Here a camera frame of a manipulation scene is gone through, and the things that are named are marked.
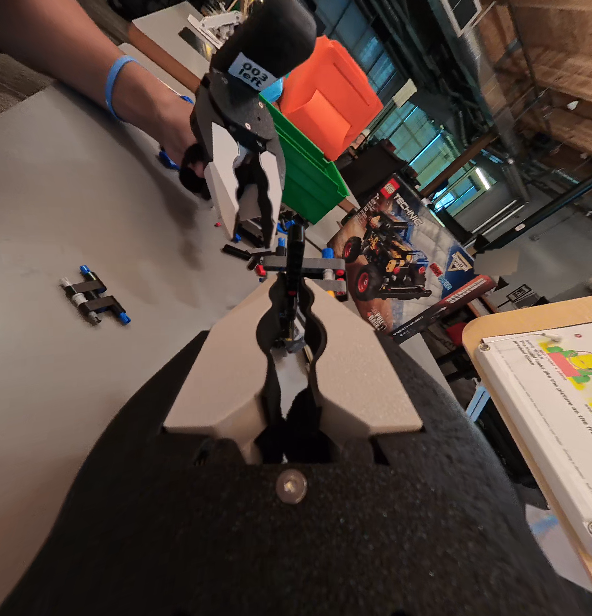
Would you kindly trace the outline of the lego frame sub-assembly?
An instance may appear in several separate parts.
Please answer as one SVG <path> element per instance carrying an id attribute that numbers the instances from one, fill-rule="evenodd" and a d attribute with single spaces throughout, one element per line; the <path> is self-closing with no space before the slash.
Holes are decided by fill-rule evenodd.
<path id="1" fill-rule="evenodd" d="M 247 262 L 247 269 L 254 271 L 261 282 L 270 273 L 279 276 L 277 297 L 272 300 L 278 309 L 280 332 L 272 345 L 295 353 L 305 348 L 306 317 L 304 300 L 300 299 L 304 278 L 315 281 L 325 292 L 340 301 L 347 299 L 345 261 L 325 248 L 319 257 L 306 257 L 306 234 L 302 224 L 294 220 L 279 223 L 279 237 L 275 249 L 263 248 L 261 240 L 239 226 L 230 243 L 221 251 Z"/>

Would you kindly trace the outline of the green plastic bin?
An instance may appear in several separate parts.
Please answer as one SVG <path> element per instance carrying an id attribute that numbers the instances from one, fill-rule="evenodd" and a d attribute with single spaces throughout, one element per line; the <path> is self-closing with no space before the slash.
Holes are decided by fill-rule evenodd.
<path id="1" fill-rule="evenodd" d="M 334 162 L 262 94 L 259 95 L 273 121 L 285 158 L 284 205 L 310 224 L 318 223 L 349 196 L 349 190 Z"/>

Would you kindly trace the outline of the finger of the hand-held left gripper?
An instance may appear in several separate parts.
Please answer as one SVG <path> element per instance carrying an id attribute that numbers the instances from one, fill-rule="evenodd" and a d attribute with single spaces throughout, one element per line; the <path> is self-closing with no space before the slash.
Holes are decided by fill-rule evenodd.
<path id="1" fill-rule="evenodd" d="M 285 185 L 285 157 L 279 144 L 261 153 L 249 152 L 236 166 L 237 220 L 260 220 L 261 241 L 274 245 Z"/>
<path id="2" fill-rule="evenodd" d="M 211 124 L 212 160 L 205 168 L 205 179 L 213 201 L 218 209 L 224 230 L 229 240 L 236 234 L 238 213 L 238 180 L 235 163 L 240 154 L 238 143 L 224 127 Z"/>

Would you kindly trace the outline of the scatter of large lego parts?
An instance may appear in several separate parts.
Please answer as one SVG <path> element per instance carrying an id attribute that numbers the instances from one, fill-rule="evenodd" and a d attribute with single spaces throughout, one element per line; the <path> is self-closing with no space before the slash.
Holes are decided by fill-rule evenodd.
<path id="1" fill-rule="evenodd" d="M 234 219 L 233 234 L 229 234 L 229 225 L 226 221 L 217 216 L 213 222 L 213 227 L 222 230 L 228 237 L 235 237 L 238 235 L 241 239 L 247 238 L 247 241 L 255 244 L 257 247 L 262 248 L 266 246 L 264 241 L 264 232 L 261 226 L 262 219 L 259 216 L 253 218 L 244 219 L 239 214 L 236 214 Z M 272 236 L 269 246 L 274 248 L 278 245 L 279 238 L 285 239 L 288 235 L 288 231 L 293 227 L 294 222 L 292 220 L 280 220 Z"/>

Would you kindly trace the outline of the orange plastic bin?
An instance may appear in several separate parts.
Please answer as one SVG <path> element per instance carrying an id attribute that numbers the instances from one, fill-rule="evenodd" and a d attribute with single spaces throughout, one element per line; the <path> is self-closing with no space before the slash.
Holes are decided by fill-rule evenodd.
<path id="1" fill-rule="evenodd" d="M 321 36 L 311 56 L 284 80 L 281 113 L 336 161 L 383 104 L 367 76 L 338 42 Z"/>

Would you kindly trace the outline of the person's left forearm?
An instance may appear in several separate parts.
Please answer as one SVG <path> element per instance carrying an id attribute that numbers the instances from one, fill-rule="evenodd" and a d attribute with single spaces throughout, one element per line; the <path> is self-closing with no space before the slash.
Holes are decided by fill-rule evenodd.
<path id="1" fill-rule="evenodd" d="M 0 52 L 105 109 L 107 73 L 123 56 L 75 1 L 0 1 Z"/>

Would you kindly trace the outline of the person's left hand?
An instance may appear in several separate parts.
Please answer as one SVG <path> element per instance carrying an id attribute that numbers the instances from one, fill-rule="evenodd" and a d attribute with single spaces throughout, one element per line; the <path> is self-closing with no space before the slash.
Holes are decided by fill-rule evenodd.
<path id="1" fill-rule="evenodd" d="M 153 75 L 127 79 L 118 88 L 117 115 L 152 137 L 173 163 L 182 166 L 186 151 L 197 143 L 190 124 L 193 105 Z"/>

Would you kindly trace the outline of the small black-blue lego pin assembly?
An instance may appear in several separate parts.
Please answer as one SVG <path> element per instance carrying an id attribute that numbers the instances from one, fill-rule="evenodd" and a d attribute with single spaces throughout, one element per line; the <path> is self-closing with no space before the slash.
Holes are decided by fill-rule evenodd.
<path id="1" fill-rule="evenodd" d="M 61 289 L 78 313 L 92 326 L 101 323 L 100 314 L 110 313 L 121 325 L 128 325 L 131 319 L 122 304 L 107 294 L 107 287 L 88 266 L 79 268 L 82 281 L 72 283 L 68 278 L 59 281 Z"/>

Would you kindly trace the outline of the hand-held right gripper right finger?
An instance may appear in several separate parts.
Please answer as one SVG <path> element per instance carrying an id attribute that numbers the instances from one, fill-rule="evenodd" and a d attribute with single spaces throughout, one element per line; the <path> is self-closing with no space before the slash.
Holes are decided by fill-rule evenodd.
<path id="1" fill-rule="evenodd" d="M 387 465 L 378 437 L 416 433 L 423 420 L 380 340 L 309 278 L 300 310 L 311 358 L 290 408 L 290 462 Z"/>

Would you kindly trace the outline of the white framed instruction sheet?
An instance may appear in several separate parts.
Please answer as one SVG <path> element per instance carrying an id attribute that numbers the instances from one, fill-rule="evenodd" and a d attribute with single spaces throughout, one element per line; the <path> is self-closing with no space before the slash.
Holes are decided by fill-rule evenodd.
<path id="1" fill-rule="evenodd" d="M 477 356 L 592 557 L 592 322 L 484 338 Z"/>

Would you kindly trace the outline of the wooden side table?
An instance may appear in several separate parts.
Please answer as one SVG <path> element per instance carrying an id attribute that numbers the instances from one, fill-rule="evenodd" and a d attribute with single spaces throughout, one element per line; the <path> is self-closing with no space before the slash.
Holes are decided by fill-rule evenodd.
<path id="1" fill-rule="evenodd" d="M 485 375 L 483 361 L 479 357 L 479 347 L 485 338 L 528 333 L 534 331 L 538 327 L 542 329 L 548 327 L 572 327 L 585 322 L 592 322 L 592 296 L 580 297 L 559 303 L 533 306 L 525 309 L 497 312 L 491 315 L 478 317 L 465 328 L 463 332 L 463 345 L 479 375 L 481 385 L 486 389 L 488 394 L 491 395 L 492 402 L 500 418 L 506 425 L 525 464 L 528 466 L 532 476 L 537 482 L 540 491 L 556 514 L 560 527 L 563 529 L 585 574 L 592 583 L 592 556 L 584 550 L 571 523 L 568 521 L 566 515 L 559 510 L 560 505 L 554 497 L 552 489 L 546 482 L 528 445 L 519 434 L 518 429 L 503 404 L 499 393 L 500 386 L 494 384 L 491 377 Z"/>

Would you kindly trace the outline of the neighbouring grey table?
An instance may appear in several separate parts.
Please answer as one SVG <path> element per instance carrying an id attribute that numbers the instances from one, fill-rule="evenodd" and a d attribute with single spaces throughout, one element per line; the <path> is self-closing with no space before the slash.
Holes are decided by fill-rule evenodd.
<path id="1" fill-rule="evenodd" d="M 189 1 L 182 1 L 139 17 L 128 26 L 128 40 L 194 93 L 209 70 L 216 48 L 191 25 L 190 16 L 202 19 L 202 14 Z"/>

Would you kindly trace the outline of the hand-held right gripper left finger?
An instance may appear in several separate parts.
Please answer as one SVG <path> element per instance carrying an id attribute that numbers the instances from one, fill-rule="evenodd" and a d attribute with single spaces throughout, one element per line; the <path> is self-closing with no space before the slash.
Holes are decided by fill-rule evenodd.
<path id="1" fill-rule="evenodd" d="M 248 464 L 262 463 L 256 441 L 281 416 L 271 349 L 283 334 L 284 291 L 284 276 L 269 276 L 209 330 L 163 423 L 167 432 L 229 439 Z"/>

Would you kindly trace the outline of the lego set box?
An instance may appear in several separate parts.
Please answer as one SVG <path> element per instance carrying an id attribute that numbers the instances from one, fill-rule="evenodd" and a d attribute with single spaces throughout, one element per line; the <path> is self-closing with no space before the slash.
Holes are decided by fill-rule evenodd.
<path id="1" fill-rule="evenodd" d="M 497 286 L 400 174 L 362 199 L 329 247 L 360 316 L 397 344 Z"/>

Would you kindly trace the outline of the blue wristband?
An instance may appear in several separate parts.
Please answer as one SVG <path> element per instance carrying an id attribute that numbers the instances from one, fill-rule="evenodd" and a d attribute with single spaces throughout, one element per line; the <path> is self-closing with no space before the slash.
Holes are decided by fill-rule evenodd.
<path id="1" fill-rule="evenodd" d="M 128 55 L 120 56 L 119 58 L 117 58 L 107 73 L 107 79 L 104 86 L 104 100 L 106 103 L 107 111 L 115 119 L 119 120 L 122 123 L 124 123 L 124 119 L 118 116 L 114 109 L 114 89 L 120 73 L 122 72 L 124 67 L 129 64 L 140 65 L 137 59 Z"/>

